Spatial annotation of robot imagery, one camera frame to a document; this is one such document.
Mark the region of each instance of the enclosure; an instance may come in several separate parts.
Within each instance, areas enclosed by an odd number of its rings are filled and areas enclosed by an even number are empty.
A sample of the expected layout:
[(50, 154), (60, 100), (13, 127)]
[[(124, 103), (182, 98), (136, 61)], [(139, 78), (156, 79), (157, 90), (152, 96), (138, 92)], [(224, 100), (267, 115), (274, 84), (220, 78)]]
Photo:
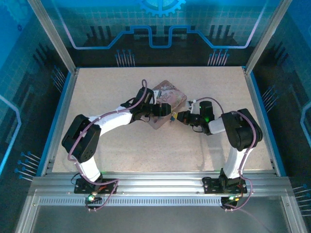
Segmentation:
[[(310, 10), (307, 0), (0, 1), (1, 232), (309, 232)], [(253, 194), (242, 211), (226, 213), (228, 194), (202, 183), (228, 159), (226, 134), (139, 121), (101, 136), (97, 167), (120, 181), (88, 213), (62, 138), (142, 79), (249, 110), (263, 140), (244, 167)]]

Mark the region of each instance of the small box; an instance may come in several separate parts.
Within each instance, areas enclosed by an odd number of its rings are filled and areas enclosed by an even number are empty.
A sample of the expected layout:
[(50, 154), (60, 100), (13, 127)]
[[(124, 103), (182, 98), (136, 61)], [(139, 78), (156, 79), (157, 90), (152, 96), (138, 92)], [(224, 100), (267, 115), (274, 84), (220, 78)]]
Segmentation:
[[(186, 103), (187, 96), (178, 90), (173, 84), (169, 81), (164, 80), (159, 85), (157, 85), (153, 90), (160, 90), (161, 96), (156, 100), (157, 103), (168, 103), (171, 105), (171, 110), (173, 112), (178, 112), (181, 107)], [(165, 122), (170, 120), (172, 113), (167, 116), (154, 116), (151, 117), (149, 124), (157, 130)]]

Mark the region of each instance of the work surface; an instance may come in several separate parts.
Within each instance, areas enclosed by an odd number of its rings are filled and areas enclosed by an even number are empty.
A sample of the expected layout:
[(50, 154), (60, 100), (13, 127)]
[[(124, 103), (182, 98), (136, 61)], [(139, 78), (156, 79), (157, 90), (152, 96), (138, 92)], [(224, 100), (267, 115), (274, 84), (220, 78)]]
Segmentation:
[[(101, 115), (136, 96), (142, 79), (149, 88), (168, 80), (187, 95), (187, 100), (213, 97), (225, 112), (247, 108), (257, 120), (241, 67), (82, 68), (62, 138), (77, 115)], [(221, 111), (214, 102), (213, 110), (219, 117)], [(101, 136), (95, 161), (101, 171), (220, 170), (229, 149), (225, 132), (207, 136), (177, 120), (154, 130), (148, 123), (136, 121)], [(67, 155), (60, 144), (53, 172), (76, 171)], [(272, 169), (264, 141), (250, 154), (245, 169)]]

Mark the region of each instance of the purple cable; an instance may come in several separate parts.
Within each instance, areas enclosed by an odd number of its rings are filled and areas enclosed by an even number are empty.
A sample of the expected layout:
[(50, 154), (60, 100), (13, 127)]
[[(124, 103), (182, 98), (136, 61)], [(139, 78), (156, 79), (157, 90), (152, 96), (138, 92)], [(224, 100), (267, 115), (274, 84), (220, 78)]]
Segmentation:
[(109, 194), (107, 200), (105, 200), (105, 202), (104, 202), (101, 206), (99, 206), (98, 208), (90, 209), (90, 208), (86, 205), (86, 208), (88, 208), (89, 211), (94, 211), (94, 212), (96, 212), (97, 210), (102, 209), (102, 208), (108, 203), (108, 201), (109, 201), (109, 199), (111, 198), (112, 194), (113, 194), (114, 191), (116, 190), (116, 188), (117, 188), (117, 186), (118, 186), (118, 183), (119, 183), (119, 181), (116, 182), (116, 185), (113, 187), (113, 189), (112, 189), (111, 193)]
[(249, 151), (253, 148), (255, 142), (256, 142), (256, 131), (255, 131), (255, 127), (254, 125), (252, 124), (252, 122), (250, 121), (250, 119), (248, 119), (244, 114), (240, 113), (240, 112), (237, 112), (237, 111), (231, 111), (232, 113), (236, 113), (238, 115), (240, 115), (242, 118), (244, 118), (247, 123), (250, 125), (250, 127), (252, 128), (252, 132), (253, 132), (253, 141), (252, 141), (252, 144), (250, 145), (250, 147), (246, 150), (246, 152), (244, 153), (244, 156), (242, 158), (242, 161), (241, 161), (241, 164), (240, 164), (240, 167), (239, 167), (239, 176), (241, 177), (241, 179), (245, 180), (245, 181), (249, 181), (250, 185), (251, 185), (251, 189), (250, 189), (250, 193), (246, 199), (246, 201), (239, 207), (237, 208), (234, 208), (232, 209), (232, 211), (236, 211), (236, 210), (239, 210), (241, 209), (243, 206), (246, 205), (246, 203), (248, 202), (248, 200), (251, 198), (252, 196), (252, 192), (253, 192), (253, 184), (252, 184), (252, 181), (248, 178), (245, 178), (243, 175), (242, 175), (242, 167), (244, 166), (244, 163), (245, 163), (245, 160), (246, 160), (246, 157), (249, 153)]
[(218, 106), (220, 107), (222, 113), (223, 113), (223, 114), (225, 113), (225, 112), (224, 112), (224, 109), (222, 108), (222, 106), (220, 105), (220, 103), (219, 103), (216, 99), (214, 99), (214, 98), (212, 98), (212, 97), (203, 97), (203, 98), (197, 99), (196, 101), (198, 102), (198, 101), (204, 100), (204, 99), (209, 99), (209, 100), (215, 101), (215, 102), (218, 104)]
[(74, 144), (73, 144), (71, 150), (69, 151), (68, 160), (69, 160), (69, 161), (75, 162), (75, 165), (76, 165), (78, 171), (80, 172), (81, 176), (82, 176), (87, 182), (89, 182), (89, 183), (91, 183), (91, 184), (94, 184), (94, 185), (106, 185), (106, 184), (110, 184), (110, 183), (118, 182), (118, 181), (119, 181), (119, 179), (115, 179), (115, 180), (108, 181), (108, 182), (104, 182), (104, 183), (97, 183), (97, 182), (93, 182), (93, 181), (89, 180), (89, 178), (87, 178), (87, 177), (83, 174), (82, 170), (81, 170), (80, 167), (77, 165), (78, 162), (77, 162), (75, 159), (71, 159), (71, 156), (72, 156), (72, 153), (73, 153), (74, 149), (76, 148), (76, 146), (78, 145), (79, 141), (81, 140), (82, 136), (87, 132), (87, 130), (88, 130), (94, 123), (96, 123), (96, 122), (99, 121), (101, 118), (106, 117), (106, 116), (108, 116), (108, 115), (111, 115), (111, 114), (114, 114), (114, 113), (123, 113), (123, 112), (126, 112), (126, 111), (128, 111), (128, 110), (130, 110), (130, 109), (132, 109), (132, 108), (135, 108), (137, 105), (140, 104), (140, 102), (142, 102), (142, 100), (145, 98), (145, 95), (146, 95), (146, 92), (147, 92), (147, 81), (146, 81), (145, 79), (143, 79), (143, 80), (141, 81), (141, 85), (142, 85), (145, 89), (144, 89), (144, 92), (143, 92), (141, 98), (139, 99), (139, 101), (138, 101), (137, 103), (135, 103), (134, 105), (132, 105), (132, 106), (126, 108), (126, 109), (122, 109), (122, 110), (120, 110), (120, 111), (112, 111), (112, 112), (109, 112), (109, 113), (102, 114), (101, 116), (99, 116), (98, 118), (96, 118), (95, 120), (93, 120), (91, 123), (89, 123), (89, 124), (85, 127), (85, 129), (80, 133), (80, 135), (78, 136), (77, 140), (74, 142)]
[[(235, 206), (230, 205), (230, 204), (225, 204), (226, 206), (229, 206), (231, 208), (235, 208)], [(261, 224), (269, 233), (273, 233), (262, 221), (260, 221), (259, 219), (257, 219), (254, 215), (252, 215), (250, 212), (240, 209), (240, 211), (246, 213), (247, 215), (251, 216), (254, 220), (256, 220), (259, 224)]]

